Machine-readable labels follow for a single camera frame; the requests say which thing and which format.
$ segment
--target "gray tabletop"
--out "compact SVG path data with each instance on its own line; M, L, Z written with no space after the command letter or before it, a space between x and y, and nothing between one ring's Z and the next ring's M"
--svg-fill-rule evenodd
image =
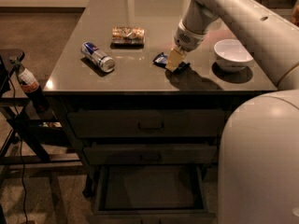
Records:
M224 74L215 64L214 44L234 38L216 21L200 47L187 57L191 66L173 75L153 64L154 57L168 54L174 34L189 0L91 0L71 35L44 89L46 95L208 93L275 91L276 87L255 63L241 72ZM145 29L145 46L113 49L112 28L139 26ZM102 74L83 59L81 45L93 42L115 60L115 71Z

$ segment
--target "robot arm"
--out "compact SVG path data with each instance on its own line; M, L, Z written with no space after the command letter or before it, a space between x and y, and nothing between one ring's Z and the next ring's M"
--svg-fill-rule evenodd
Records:
M179 49L173 50L186 55L196 49L218 17L279 89L299 89L299 28L254 0L192 0L175 35Z
M196 49L216 14L280 90L293 90L249 100L227 121L218 222L298 223L299 28L253 0L192 0L168 60Z

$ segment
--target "cable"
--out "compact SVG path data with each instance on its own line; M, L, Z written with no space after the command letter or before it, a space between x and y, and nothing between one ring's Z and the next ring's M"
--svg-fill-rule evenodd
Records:
M19 111L17 109L17 105L16 105L16 89L15 89L15 86L14 84L12 83L9 75L8 76L8 79L9 79L9 83L10 85L12 86L12 89L13 89L13 97L12 97L12 102L13 102L13 107L17 113L17 116L19 116ZM25 219L26 219L26 224L28 224L28 216L27 216L27 212L26 212L26 199L27 199L27 189L26 189L26 186L25 186L25 182L24 182L24 175L25 175L25 169L26 169L26 166L25 166L25 162L24 162L24 159L22 157L22 139L20 137L20 158L21 158L21 164L22 164L22 172L21 172L21 184L22 184L22 187L24 189L24 199L23 199L23 203L22 203L22 211L25 215Z

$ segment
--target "drawer handle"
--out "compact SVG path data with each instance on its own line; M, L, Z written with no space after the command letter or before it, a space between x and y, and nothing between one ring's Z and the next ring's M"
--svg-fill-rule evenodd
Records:
M141 161L162 161L162 157L160 154L158 154L156 157L144 157L143 155L140 155Z
M159 127L142 127L142 124L138 122L138 130L142 132L159 132L164 130L164 122L161 122Z

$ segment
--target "wrapped snack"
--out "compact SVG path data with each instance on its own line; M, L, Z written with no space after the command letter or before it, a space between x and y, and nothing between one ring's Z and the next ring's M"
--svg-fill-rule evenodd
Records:
M112 44L114 45L144 45L144 29L140 27L117 26L112 28Z
M154 59L153 63L162 68L166 68L168 63L168 56L163 52L158 54ZM184 70L186 70L190 66L190 63L180 62L178 67L173 71L174 74L181 74Z

